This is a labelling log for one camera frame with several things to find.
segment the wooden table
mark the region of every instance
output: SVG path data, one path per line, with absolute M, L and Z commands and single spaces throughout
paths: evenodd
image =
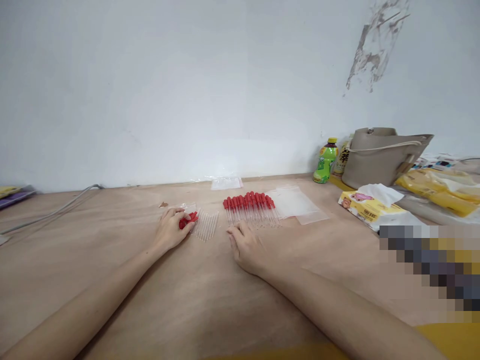
M 142 278 L 81 359 L 201 359 L 326 342 L 286 298 L 234 262 L 222 200 L 297 185 L 330 219 L 258 232 L 279 257 L 338 281 L 415 326 L 439 322 L 438 290 L 380 251 L 379 238 L 337 204 L 341 190 L 310 175 L 92 190 L 69 212 L 14 234 L 0 247 L 0 354 L 97 279 L 151 241 L 159 204 L 220 211 L 206 243 L 190 236 Z M 56 210 L 77 192 L 44 194 L 0 212 L 0 229 Z

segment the plastic bottle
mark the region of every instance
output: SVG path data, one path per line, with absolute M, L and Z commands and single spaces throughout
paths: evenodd
M 345 148 L 347 147 L 349 141 L 353 139 L 353 137 L 354 134 L 350 134 L 350 138 L 343 143 L 340 149 L 340 155 L 338 156 L 338 159 L 335 162 L 335 166 L 333 167 L 333 175 L 335 176 L 341 177 L 345 171 L 345 165 L 347 164 L 347 160 L 349 159 L 350 154 L 350 151 Z
M 325 184 L 330 179 L 330 171 L 335 158 L 339 154 L 336 137 L 329 137 L 328 143 L 320 149 L 318 166 L 313 173 L 313 181 L 319 184 Z

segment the bag handle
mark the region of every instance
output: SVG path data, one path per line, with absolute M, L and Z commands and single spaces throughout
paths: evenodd
M 350 148 L 350 145 L 352 144 L 352 140 L 348 142 L 348 144 L 345 146 L 345 149 L 352 152 L 352 153 L 361 153 L 361 152 L 366 152 L 366 151 L 377 151 L 377 150 L 385 150 L 385 149 L 392 149 L 392 148 L 399 148 L 403 146 L 410 146 L 410 145 L 417 145 L 420 146 L 422 143 L 420 141 L 412 140 L 412 141 L 405 141 L 405 142 L 400 142 L 398 144 L 393 144 L 393 145 L 388 145 L 388 146 L 382 146 L 382 147 L 376 147 L 373 149 L 357 149 L 354 150 Z

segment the white wall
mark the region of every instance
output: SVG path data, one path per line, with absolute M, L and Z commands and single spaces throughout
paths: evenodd
M 374 126 L 478 155 L 479 3 L 412 0 L 383 78 L 347 91 L 370 3 L 2 1 L 0 185 L 309 172 Z

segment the forearm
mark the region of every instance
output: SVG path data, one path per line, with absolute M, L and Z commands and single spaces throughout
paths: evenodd
M 414 328 L 320 275 L 277 260 L 258 275 L 354 359 L 444 359 Z
M 73 359 L 164 253 L 164 249 L 157 248 L 134 256 L 48 317 L 7 351 L 3 359 Z

